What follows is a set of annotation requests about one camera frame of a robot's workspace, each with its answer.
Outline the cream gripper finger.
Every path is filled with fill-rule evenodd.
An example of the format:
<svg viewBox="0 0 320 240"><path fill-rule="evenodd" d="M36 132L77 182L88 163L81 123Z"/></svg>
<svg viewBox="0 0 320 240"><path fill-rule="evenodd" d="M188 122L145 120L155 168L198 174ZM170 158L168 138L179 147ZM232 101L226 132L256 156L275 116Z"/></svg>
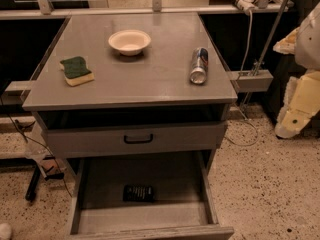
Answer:
<svg viewBox="0 0 320 240"><path fill-rule="evenodd" d="M300 78L290 77L283 102L275 134L292 138L320 111L320 72L307 71Z"/></svg>

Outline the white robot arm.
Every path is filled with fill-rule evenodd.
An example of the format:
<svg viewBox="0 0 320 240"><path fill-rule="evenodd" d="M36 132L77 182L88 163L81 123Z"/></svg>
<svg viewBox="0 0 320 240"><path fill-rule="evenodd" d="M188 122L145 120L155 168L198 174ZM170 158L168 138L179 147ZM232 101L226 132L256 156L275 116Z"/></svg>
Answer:
<svg viewBox="0 0 320 240"><path fill-rule="evenodd" d="M292 138L320 111L320 3L273 50L293 54L306 69L301 77L289 78L275 126L278 137Z"/></svg>

